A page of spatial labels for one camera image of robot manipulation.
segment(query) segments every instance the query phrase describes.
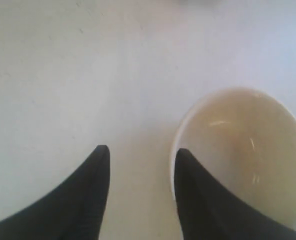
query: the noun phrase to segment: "white floor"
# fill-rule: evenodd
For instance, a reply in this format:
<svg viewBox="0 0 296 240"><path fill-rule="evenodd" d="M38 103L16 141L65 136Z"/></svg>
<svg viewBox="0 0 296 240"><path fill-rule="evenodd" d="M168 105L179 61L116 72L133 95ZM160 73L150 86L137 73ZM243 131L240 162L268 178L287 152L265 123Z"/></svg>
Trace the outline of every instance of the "white floor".
<svg viewBox="0 0 296 240"><path fill-rule="evenodd" d="M296 116L296 0L0 1L0 220L111 150L102 240L179 240L168 155L216 89Z"/></svg>

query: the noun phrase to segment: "white surface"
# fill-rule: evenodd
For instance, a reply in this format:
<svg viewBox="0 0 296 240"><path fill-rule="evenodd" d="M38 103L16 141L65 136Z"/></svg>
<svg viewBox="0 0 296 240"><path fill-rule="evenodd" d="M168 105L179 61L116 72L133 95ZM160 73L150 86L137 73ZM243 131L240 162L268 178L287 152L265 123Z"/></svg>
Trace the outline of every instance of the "white surface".
<svg viewBox="0 0 296 240"><path fill-rule="evenodd" d="M296 116L296 0L0 1L0 219L108 144L100 239L180 239L170 143L227 86Z"/></svg>

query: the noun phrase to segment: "white bowl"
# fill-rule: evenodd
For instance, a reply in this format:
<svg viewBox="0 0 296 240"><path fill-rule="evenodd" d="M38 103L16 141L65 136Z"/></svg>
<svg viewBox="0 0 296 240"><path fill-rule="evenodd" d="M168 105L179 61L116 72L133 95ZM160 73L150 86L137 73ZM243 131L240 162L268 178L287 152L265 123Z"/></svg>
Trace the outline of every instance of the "white bowl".
<svg viewBox="0 0 296 240"><path fill-rule="evenodd" d="M187 148L240 199L296 230L296 120L274 98L235 88L197 102L182 120L170 154Z"/></svg>

